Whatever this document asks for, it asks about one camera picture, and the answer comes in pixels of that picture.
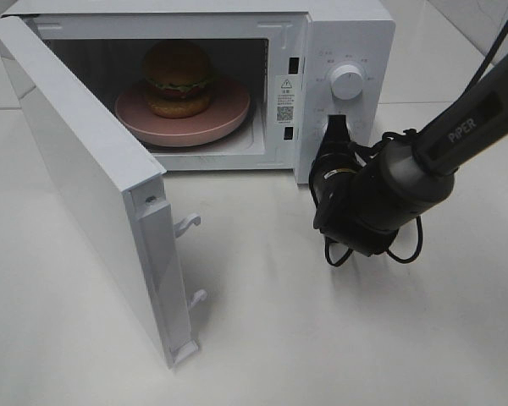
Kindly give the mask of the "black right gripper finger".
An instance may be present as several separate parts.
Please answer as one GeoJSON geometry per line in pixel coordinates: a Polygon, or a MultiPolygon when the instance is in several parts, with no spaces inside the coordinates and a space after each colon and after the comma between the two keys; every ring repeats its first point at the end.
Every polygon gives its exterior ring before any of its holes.
{"type": "Polygon", "coordinates": [[[328,115],[327,124],[324,129],[324,140],[335,142],[351,142],[351,137],[344,114],[328,115]]]}

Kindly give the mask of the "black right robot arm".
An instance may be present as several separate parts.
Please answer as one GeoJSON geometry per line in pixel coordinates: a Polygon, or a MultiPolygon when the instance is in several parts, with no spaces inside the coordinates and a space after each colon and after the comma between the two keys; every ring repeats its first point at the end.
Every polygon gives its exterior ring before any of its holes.
{"type": "Polygon", "coordinates": [[[331,115],[308,178],[325,244],[389,252],[404,224],[447,199],[456,170],[508,135],[508,53],[421,131],[386,132],[371,147],[331,115]]]}

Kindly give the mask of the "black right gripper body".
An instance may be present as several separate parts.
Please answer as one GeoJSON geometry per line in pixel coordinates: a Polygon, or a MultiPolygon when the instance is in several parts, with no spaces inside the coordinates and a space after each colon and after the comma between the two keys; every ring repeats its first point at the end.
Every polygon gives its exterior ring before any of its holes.
{"type": "Polygon", "coordinates": [[[329,177],[332,171],[357,173],[358,162],[348,149],[348,141],[327,141],[320,145],[312,163],[312,177],[329,177]]]}

